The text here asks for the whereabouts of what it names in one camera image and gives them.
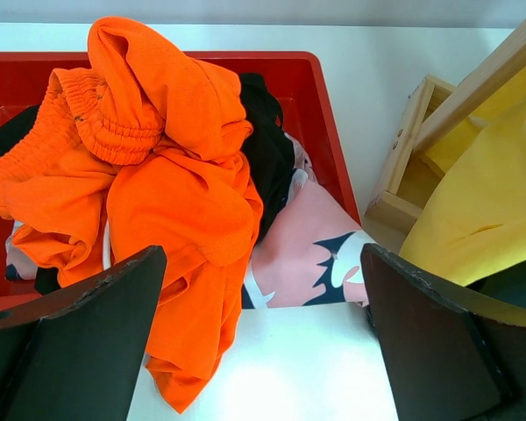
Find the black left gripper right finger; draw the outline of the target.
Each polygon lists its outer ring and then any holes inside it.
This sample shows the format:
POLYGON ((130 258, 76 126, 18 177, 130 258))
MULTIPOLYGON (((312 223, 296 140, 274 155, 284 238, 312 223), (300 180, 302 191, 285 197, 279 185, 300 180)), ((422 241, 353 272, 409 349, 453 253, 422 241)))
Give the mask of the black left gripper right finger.
POLYGON ((361 252, 400 420, 526 420, 526 308, 424 271, 377 244, 361 252))

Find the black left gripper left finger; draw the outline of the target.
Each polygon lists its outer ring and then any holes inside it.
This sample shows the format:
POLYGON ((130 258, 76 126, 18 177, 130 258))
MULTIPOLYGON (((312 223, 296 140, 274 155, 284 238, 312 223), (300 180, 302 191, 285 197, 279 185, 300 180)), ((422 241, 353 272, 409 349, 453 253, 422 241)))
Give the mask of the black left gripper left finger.
POLYGON ((0 420, 126 419, 166 264, 149 246, 0 310, 0 420))

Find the pink shark print shorts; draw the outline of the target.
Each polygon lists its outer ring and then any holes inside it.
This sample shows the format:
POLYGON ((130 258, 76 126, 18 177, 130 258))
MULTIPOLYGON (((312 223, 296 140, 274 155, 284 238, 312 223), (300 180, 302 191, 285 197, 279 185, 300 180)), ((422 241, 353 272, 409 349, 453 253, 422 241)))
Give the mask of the pink shark print shorts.
POLYGON ((368 235, 287 137, 286 205, 261 242, 264 205, 242 151, 202 161, 167 138, 137 165, 100 161, 71 139, 40 164, 1 159, 0 215, 21 222, 15 245, 38 268, 57 268, 63 286, 97 274, 104 250, 122 260, 160 245, 163 309, 367 304, 359 255, 368 235))

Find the orange shorts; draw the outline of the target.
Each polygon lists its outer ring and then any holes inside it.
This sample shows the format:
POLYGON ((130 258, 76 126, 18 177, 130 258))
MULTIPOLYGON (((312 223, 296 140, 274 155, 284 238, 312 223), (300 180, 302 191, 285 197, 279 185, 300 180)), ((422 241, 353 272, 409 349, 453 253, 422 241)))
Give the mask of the orange shorts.
POLYGON ((263 212, 241 83, 128 18, 97 20, 88 57, 53 70, 32 129, 0 157, 0 217, 63 287, 163 248, 147 369, 183 412, 235 338, 263 212))

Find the black shorts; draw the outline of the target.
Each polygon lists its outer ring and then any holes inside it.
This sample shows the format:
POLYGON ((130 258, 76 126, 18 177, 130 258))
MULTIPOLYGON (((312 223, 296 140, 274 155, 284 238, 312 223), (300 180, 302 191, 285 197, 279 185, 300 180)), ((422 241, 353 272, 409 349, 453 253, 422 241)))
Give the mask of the black shorts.
MULTIPOLYGON (((265 238, 279 211, 286 205, 287 191, 295 166, 293 142, 282 130, 283 111, 279 101, 268 91, 260 74, 243 73, 240 100, 253 132, 242 145, 248 159, 251 177, 264 209, 260 220, 258 242, 265 238)), ((38 114, 37 104, 25 108, 0 126, 0 157, 9 152, 32 129, 38 114)), ((59 288, 57 270, 38 268, 23 252, 4 243, 5 267, 0 277, 7 282, 37 281, 36 290, 47 294, 59 288)))

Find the dark grey shorts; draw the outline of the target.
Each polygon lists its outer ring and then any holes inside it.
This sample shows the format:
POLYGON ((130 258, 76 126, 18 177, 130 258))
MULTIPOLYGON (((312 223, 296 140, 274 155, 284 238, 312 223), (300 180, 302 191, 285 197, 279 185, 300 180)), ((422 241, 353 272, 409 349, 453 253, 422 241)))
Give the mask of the dark grey shorts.
POLYGON ((526 261, 481 278, 468 288, 526 309, 526 261))

